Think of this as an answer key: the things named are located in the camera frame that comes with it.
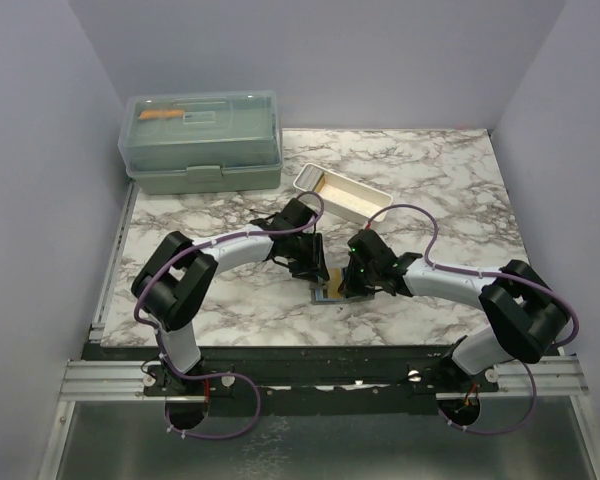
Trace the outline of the gold card with stripe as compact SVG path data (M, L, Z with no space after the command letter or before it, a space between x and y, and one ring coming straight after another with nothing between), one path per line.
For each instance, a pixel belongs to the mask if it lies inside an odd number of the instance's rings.
M343 281L343 268L331 268L329 270L329 276L329 281L324 290L324 298L333 302L344 301L345 297L339 291Z

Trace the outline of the beige card holder wallet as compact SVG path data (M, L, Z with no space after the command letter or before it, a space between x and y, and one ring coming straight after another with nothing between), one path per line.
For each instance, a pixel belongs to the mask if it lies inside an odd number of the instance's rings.
M310 301L312 305L335 305L371 301L373 296L346 295L339 291L345 276L346 268L329 269L330 279L323 284L310 285Z

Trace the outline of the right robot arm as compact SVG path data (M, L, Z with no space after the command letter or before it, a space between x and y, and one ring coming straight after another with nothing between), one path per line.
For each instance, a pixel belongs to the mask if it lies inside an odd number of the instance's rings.
M397 256L371 229L349 241L349 263L339 292L345 297L434 297L482 311L489 326L456 341L434 368L437 381L460 392L485 369L511 360L539 362L566 326L568 312L523 261L471 275L416 253Z

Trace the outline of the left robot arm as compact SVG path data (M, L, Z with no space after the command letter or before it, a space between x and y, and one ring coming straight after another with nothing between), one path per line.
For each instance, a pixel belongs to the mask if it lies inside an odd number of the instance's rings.
M213 279L243 265L271 261L292 277L312 284L329 280L323 236L316 225L324 202L316 210L296 196L284 208L223 234L193 240L169 233L135 277L135 320L150 326L159 358L168 369L167 382L181 395L194 393L202 380L202 358L193 319Z

